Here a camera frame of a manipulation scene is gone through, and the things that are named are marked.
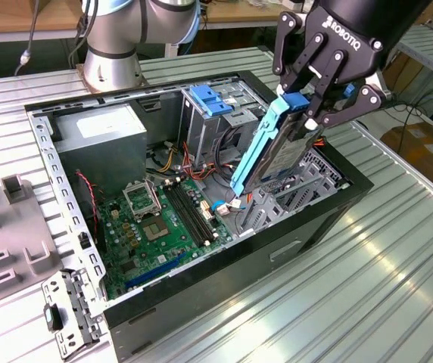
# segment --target yellow wire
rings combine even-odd
[[[168,161],[166,165],[162,169],[159,169],[158,172],[166,172],[171,167],[172,161],[173,161],[173,150],[170,151],[170,155],[168,156]]]

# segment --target motherboard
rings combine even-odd
[[[129,187],[98,210],[104,228],[105,245],[99,253],[107,271],[108,299],[232,241],[191,179]]]

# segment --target green circuit board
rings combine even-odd
[[[181,187],[192,200],[205,200],[191,179],[182,181]],[[124,294],[127,291],[126,282],[133,278],[154,271],[168,262],[173,261],[174,267],[184,265],[232,240],[231,233],[216,217],[213,224],[207,222],[207,226],[218,237],[209,246],[199,247],[183,225],[163,187],[156,190],[161,204],[159,216],[148,214],[135,220],[124,196],[98,206],[106,241],[106,251],[99,252],[107,272],[104,285],[109,299]],[[137,193],[130,200],[133,206],[147,206],[148,199],[147,194]]]

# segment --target robotiq logo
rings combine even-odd
[[[328,20],[322,23],[324,29],[331,28],[336,34],[338,34],[342,39],[344,39],[355,51],[361,48],[361,42],[352,36],[343,26],[336,23],[336,21],[329,16]]]

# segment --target ram slot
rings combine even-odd
[[[197,246],[202,247],[205,241],[211,242],[215,239],[181,186],[169,187],[165,193]]]
[[[187,206],[188,211],[190,212],[190,214],[195,219],[193,222],[196,222],[196,224],[198,225],[199,230],[204,233],[205,240],[213,241],[215,239],[215,237],[211,233],[211,230],[208,228],[207,223],[204,221],[204,219],[201,216],[201,214],[197,211],[196,207],[193,205],[192,200],[185,193],[185,191],[183,190],[183,188],[181,188],[181,186],[179,186],[176,189],[176,193],[179,195],[179,197],[181,198],[181,200],[183,201],[183,203]]]

